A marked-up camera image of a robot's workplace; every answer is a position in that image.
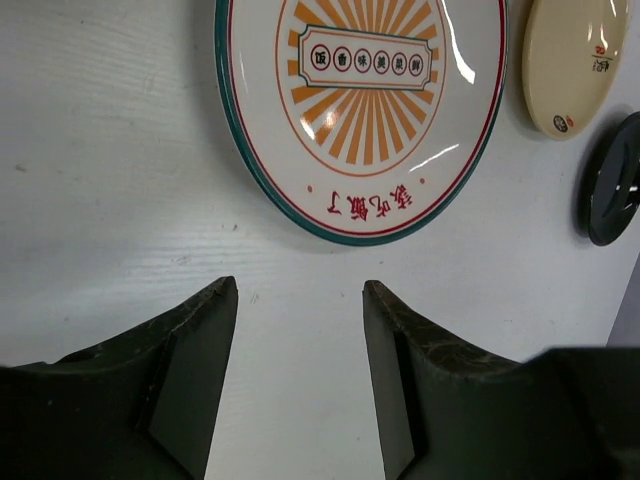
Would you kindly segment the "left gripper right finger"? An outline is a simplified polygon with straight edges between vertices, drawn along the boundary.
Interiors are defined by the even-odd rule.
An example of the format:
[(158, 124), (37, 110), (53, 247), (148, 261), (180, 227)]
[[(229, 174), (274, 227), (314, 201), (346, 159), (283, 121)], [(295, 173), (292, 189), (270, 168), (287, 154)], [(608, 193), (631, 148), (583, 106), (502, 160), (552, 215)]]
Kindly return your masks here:
[(553, 348), (522, 363), (413, 311), (383, 283), (363, 317), (389, 479), (635, 479), (639, 352)]

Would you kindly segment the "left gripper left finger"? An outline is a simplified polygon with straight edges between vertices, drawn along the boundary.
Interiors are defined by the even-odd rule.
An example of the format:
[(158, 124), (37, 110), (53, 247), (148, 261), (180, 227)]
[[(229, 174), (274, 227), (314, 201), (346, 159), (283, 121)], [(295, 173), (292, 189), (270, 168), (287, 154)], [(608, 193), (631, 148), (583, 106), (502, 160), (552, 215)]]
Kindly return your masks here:
[(57, 362), (1, 370), (5, 479), (201, 479), (236, 326), (222, 277)]

